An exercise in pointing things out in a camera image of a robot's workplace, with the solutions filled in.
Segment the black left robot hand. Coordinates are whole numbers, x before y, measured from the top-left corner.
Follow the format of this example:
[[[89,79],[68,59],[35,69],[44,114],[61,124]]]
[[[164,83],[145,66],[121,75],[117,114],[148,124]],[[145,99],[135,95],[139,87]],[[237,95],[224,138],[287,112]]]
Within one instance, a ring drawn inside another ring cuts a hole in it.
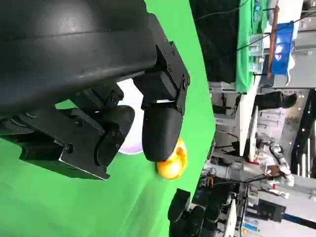
[[[21,160],[107,180],[135,118],[119,104],[126,79],[143,94],[146,159],[169,160],[190,76],[144,1],[1,1],[0,136]]]

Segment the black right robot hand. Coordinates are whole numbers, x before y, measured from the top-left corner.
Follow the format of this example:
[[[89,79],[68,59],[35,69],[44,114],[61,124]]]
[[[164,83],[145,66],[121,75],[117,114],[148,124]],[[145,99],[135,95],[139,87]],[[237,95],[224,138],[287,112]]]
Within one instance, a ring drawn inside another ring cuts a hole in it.
[[[191,193],[177,189],[168,210],[170,237],[214,237],[221,212],[220,201],[207,197],[204,205],[189,209]]]

